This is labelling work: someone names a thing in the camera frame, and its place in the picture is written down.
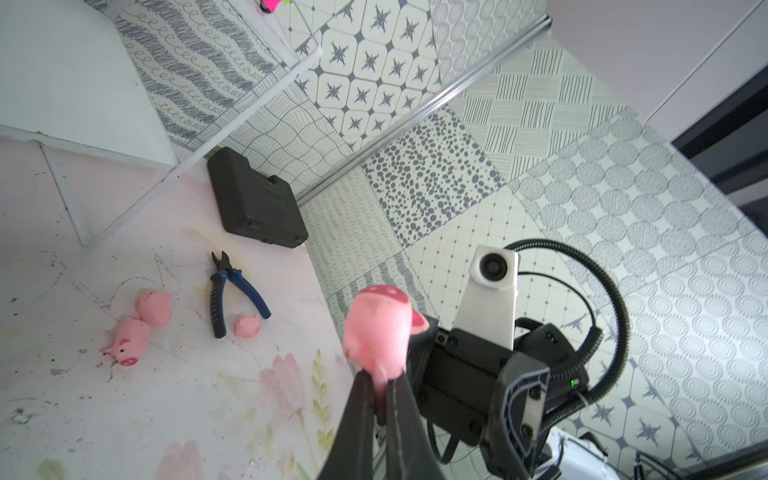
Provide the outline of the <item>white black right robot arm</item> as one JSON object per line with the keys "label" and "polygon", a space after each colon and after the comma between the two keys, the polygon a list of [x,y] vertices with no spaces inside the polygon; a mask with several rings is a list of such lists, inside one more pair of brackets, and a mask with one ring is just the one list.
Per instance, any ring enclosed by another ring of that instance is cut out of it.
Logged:
{"label": "white black right robot arm", "polygon": [[[593,433],[609,461],[630,475],[636,452],[685,474],[767,450],[767,239],[751,233],[692,262],[619,245],[566,240],[615,276],[632,323],[621,379],[595,405],[558,426]],[[451,326],[476,245],[429,240],[406,249],[438,318]],[[563,255],[521,253],[521,270],[563,275],[596,303],[604,333],[587,370],[607,371],[617,340],[615,315],[594,276]],[[555,324],[574,344],[591,326],[583,302],[550,280],[521,278],[519,314]]]}

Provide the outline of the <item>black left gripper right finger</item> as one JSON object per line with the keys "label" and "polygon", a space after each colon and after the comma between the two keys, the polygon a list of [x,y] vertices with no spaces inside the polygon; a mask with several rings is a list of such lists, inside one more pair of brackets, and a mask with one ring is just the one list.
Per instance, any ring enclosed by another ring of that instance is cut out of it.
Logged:
{"label": "black left gripper right finger", "polygon": [[386,388],[386,478],[443,480],[407,373]]}

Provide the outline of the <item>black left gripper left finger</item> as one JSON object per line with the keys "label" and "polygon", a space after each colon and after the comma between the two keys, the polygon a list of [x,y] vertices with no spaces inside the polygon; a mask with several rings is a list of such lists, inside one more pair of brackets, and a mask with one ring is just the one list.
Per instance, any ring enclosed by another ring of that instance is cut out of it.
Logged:
{"label": "black left gripper left finger", "polygon": [[318,480],[373,478],[374,386],[370,374],[359,371],[345,406],[328,458]]}

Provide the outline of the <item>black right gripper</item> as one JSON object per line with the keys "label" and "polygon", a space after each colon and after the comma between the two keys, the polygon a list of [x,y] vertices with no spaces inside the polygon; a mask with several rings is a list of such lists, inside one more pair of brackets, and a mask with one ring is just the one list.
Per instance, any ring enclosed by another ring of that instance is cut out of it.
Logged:
{"label": "black right gripper", "polygon": [[550,381],[548,389],[548,366],[575,353],[570,341],[553,324],[520,317],[516,326],[523,333],[515,338],[513,353],[425,318],[429,329],[411,340],[408,354],[421,416],[469,446],[480,442],[491,474],[529,479],[544,407],[551,411],[589,386],[582,366],[570,377]]}

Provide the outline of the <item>black plastic tool case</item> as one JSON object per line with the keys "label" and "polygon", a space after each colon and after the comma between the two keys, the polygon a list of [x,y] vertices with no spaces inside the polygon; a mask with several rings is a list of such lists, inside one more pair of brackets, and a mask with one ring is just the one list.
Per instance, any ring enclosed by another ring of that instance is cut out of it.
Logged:
{"label": "black plastic tool case", "polygon": [[207,169],[226,232],[287,248],[308,239],[288,182],[257,172],[229,147],[208,159]]}

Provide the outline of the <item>pink green toy truck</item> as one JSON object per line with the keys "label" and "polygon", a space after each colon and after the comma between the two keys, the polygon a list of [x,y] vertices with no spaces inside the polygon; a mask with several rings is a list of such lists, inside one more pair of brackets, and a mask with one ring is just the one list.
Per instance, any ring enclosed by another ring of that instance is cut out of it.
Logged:
{"label": "pink green toy truck", "polygon": [[290,4],[292,0],[259,0],[259,8],[266,14],[271,14],[282,4]]}

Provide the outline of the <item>pink rubber pig toy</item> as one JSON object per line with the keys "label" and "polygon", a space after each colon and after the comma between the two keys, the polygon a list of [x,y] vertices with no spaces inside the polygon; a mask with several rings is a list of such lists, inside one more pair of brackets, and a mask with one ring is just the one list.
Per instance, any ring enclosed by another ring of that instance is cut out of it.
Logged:
{"label": "pink rubber pig toy", "polygon": [[261,331],[261,317],[241,316],[234,322],[234,335],[239,338],[252,338]]}
{"label": "pink rubber pig toy", "polygon": [[161,290],[148,290],[141,294],[135,304],[140,319],[154,328],[167,325],[172,317],[171,293]]}
{"label": "pink rubber pig toy", "polygon": [[372,285],[358,292],[349,307],[343,350],[352,363],[371,375],[376,395],[383,397],[388,382],[406,371],[411,338],[429,328],[407,293],[389,285]]}
{"label": "pink rubber pig toy", "polygon": [[119,365],[136,365],[149,345],[151,333],[149,324],[129,317],[117,326],[112,344],[101,352],[111,356]]}

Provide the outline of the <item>white two-tier shelf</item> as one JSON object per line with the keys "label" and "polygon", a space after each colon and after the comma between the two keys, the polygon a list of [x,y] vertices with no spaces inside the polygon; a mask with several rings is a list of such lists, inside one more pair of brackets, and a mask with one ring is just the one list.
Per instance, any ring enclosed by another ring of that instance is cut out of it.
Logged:
{"label": "white two-tier shelf", "polygon": [[[114,25],[126,1],[98,12],[83,1],[4,1],[1,4],[1,135],[41,146],[82,246],[112,235],[193,167],[259,108],[321,58],[289,52],[279,25],[251,1],[236,12],[289,70],[233,120],[179,160]],[[59,165],[60,151],[164,172],[159,183],[108,227],[93,234]]]}

